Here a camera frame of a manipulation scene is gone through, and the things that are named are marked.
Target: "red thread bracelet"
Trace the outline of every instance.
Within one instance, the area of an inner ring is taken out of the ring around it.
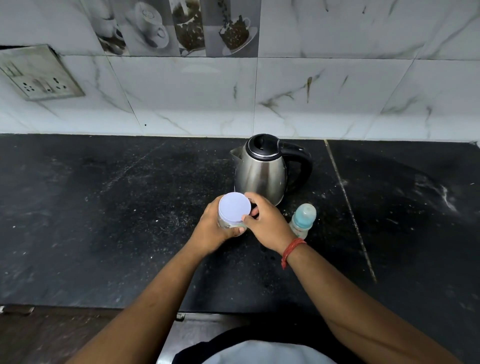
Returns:
[[[295,249],[300,244],[306,244],[306,241],[303,240],[302,238],[296,238],[285,249],[285,251],[283,252],[283,256],[282,256],[282,268],[283,269],[285,269],[287,267],[287,258],[290,255],[290,253],[293,252],[293,249]]]

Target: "wall switch board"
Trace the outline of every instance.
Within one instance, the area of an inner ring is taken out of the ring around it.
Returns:
[[[0,50],[0,70],[29,101],[85,96],[47,45]]]

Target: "backsplash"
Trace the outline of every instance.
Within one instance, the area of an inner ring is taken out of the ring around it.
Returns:
[[[36,44],[85,96],[0,77],[0,133],[480,140],[479,0],[3,1]]]

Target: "countertop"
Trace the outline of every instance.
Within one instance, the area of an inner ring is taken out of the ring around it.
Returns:
[[[0,303],[127,306],[232,191],[242,139],[0,135]],[[480,358],[480,149],[295,140],[313,173],[284,197],[317,208],[307,242],[465,362]],[[199,267],[182,311],[315,309],[247,232]]]

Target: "electric kettle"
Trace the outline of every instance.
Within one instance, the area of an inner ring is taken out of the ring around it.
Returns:
[[[275,206],[285,192],[303,185],[312,173],[312,157],[305,149],[270,134],[254,135],[230,153],[237,163],[235,192],[256,192]],[[292,181],[288,178],[289,162],[300,163],[300,173]]]

